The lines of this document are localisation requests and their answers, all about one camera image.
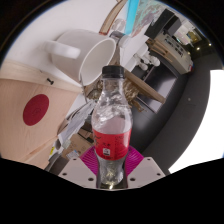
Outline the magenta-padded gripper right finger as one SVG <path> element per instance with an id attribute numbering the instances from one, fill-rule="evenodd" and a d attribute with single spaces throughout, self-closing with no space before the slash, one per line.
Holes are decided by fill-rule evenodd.
<path id="1" fill-rule="evenodd" d="M 165 176 L 152 157 L 144 157 L 133 147 L 129 147 L 124 170 L 128 189 L 146 186 Z"/>

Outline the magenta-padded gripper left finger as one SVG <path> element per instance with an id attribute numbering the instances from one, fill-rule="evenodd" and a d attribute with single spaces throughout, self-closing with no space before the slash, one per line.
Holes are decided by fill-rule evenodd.
<path id="1" fill-rule="evenodd" d="M 84 188 L 96 189 L 98 168 L 97 156 L 91 147 L 79 158 L 72 157 L 59 177 Z"/>

